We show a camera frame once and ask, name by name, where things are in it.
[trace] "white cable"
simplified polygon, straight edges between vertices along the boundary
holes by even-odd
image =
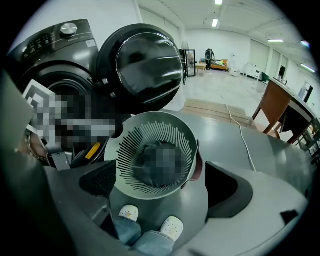
[[[230,112],[227,104],[225,104],[225,106],[226,106],[226,109],[229,111],[230,118],[231,118],[234,122],[236,122],[236,123],[238,124],[238,126],[240,127],[240,134],[241,134],[242,140],[243,140],[243,142],[244,142],[244,145],[245,145],[245,147],[246,147],[246,151],[248,152],[250,164],[251,164],[251,166],[252,166],[252,169],[256,172],[257,170],[256,170],[256,167],[255,167],[255,165],[254,165],[254,162],[252,161],[252,158],[251,158],[251,155],[250,155],[250,152],[249,152],[249,149],[248,149],[248,145],[247,145],[247,143],[246,143],[246,141],[245,141],[245,138],[244,138],[244,136],[243,136],[243,134],[242,134],[241,125],[240,125],[240,123],[238,123],[236,120],[233,119],[233,117],[232,117],[232,115],[231,115],[231,112]]]

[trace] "white tiled floor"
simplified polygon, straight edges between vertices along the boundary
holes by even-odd
[[[228,72],[207,70],[201,76],[188,77],[183,87],[183,94],[187,99],[196,99],[220,104],[227,104],[245,110],[247,116],[255,113],[266,85],[252,78],[231,76]],[[267,127],[269,122],[262,111],[255,122]],[[291,131],[283,132],[280,137],[287,141],[292,136]]]

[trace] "person's foot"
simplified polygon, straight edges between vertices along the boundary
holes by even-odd
[[[184,224],[174,216],[168,217],[160,228],[160,232],[173,239],[173,241],[178,240],[182,231],[184,231]]]
[[[125,217],[129,220],[132,220],[134,222],[137,222],[139,216],[139,210],[137,207],[133,205],[126,205],[122,207],[119,217]]]

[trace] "black washing machine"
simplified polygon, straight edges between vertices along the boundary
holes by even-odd
[[[95,94],[100,97],[98,106],[84,109],[78,118],[86,118],[87,112],[113,112],[119,129],[130,114],[165,107],[183,78],[173,38],[148,24],[119,29],[99,51],[89,22],[72,20],[38,32],[7,57],[6,70],[21,92],[33,79],[57,95]],[[92,144],[73,149],[71,167],[103,159],[107,142],[108,138],[90,159],[86,156]]]

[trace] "person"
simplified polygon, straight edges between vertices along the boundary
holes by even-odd
[[[169,255],[184,230],[184,224],[174,216],[168,217],[159,231],[150,230],[141,236],[137,223],[139,210],[134,205],[124,206],[113,220],[119,240],[147,256]]]

